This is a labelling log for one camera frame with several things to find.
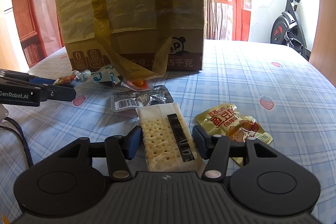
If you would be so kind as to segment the cracker packet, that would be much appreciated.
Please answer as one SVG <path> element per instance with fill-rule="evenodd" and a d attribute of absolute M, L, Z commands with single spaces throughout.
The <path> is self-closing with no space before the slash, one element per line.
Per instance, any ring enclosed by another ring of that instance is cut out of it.
<path fill-rule="evenodd" d="M 138 107 L 148 170 L 184 172 L 204 170 L 193 137 L 176 102 Z"/>

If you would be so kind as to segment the small orange snack packet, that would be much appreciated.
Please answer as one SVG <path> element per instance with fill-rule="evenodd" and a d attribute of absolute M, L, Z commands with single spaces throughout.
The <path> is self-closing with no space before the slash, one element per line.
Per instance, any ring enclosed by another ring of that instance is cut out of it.
<path fill-rule="evenodd" d="M 81 72 L 74 70 L 69 76 L 59 77 L 54 82 L 54 85 L 74 88 L 77 85 L 85 83 L 90 78 L 90 76 L 91 72 L 87 69 Z"/>

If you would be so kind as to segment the white blue dotted packet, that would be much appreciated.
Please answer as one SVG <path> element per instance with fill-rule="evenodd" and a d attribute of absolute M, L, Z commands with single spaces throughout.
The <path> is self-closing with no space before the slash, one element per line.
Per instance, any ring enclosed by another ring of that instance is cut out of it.
<path fill-rule="evenodd" d="M 105 86 L 114 87 L 122 82 L 123 77 L 112 64 L 105 65 L 93 74 L 93 80 Z"/>

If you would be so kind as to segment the gold fish tofu packet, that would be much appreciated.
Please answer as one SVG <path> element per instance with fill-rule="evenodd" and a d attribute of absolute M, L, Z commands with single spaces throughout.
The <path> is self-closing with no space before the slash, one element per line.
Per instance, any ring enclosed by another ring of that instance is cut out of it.
<path fill-rule="evenodd" d="M 244 143 L 248 139 L 259 140 L 267 145 L 273 141 L 273 137 L 254 117 L 240 114 L 237 106 L 232 103 L 212 107 L 196 115 L 195 120 L 209 135 L 219 134 L 230 138 L 229 157 L 240 166 L 243 165 L 243 157 L 247 155 Z"/>

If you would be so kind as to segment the small red candy wrapper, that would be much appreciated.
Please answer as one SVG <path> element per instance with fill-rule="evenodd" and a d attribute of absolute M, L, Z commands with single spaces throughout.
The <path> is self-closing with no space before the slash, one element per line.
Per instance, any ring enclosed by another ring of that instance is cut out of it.
<path fill-rule="evenodd" d="M 123 79 L 121 85 L 134 91 L 149 89 L 149 84 L 147 83 L 147 81 L 144 80 L 130 81 L 127 79 Z"/>

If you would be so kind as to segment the plaid strawberry bed sheet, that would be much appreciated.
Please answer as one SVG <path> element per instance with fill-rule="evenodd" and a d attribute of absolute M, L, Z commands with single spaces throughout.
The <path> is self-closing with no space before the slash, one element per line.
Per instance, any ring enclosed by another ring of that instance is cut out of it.
<path fill-rule="evenodd" d="M 167 87 L 189 127 L 196 115 L 222 103 L 254 117 L 272 135 L 273 148 L 316 175 L 321 195 L 314 216 L 335 223 L 335 87 L 297 52 L 273 44 L 207 40 L 201 71 L 171 71 L 154 84 Z M 112 111 L 110 96 L 120 91 L 88 81 L 77 88 L 74 102 L 7 110 L 39 162 L 79 137 L 103 141 L 138 125 L 134 110 Z"/>

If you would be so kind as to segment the black exercise bike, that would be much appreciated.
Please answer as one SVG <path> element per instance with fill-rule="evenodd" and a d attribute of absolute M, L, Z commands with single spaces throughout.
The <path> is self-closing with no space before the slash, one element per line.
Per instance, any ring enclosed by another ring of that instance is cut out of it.
<path fill-rule="evenodd" d="M 286 0 L 285 10 L 277 17 L 270 33 L 270 43 L 288 46 L 309 60 L 311 50 L 306 45 L 305 35 L 297 13 L 301 0 Z"/>

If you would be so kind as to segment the wooden door panel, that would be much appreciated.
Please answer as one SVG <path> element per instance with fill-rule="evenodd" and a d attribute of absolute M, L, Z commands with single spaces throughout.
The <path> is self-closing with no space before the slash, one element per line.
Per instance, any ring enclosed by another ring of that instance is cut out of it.
<path fill-rule="evenodd" d="M 310 63 L 335 85 L 335 0 L 320 0 Z"/>

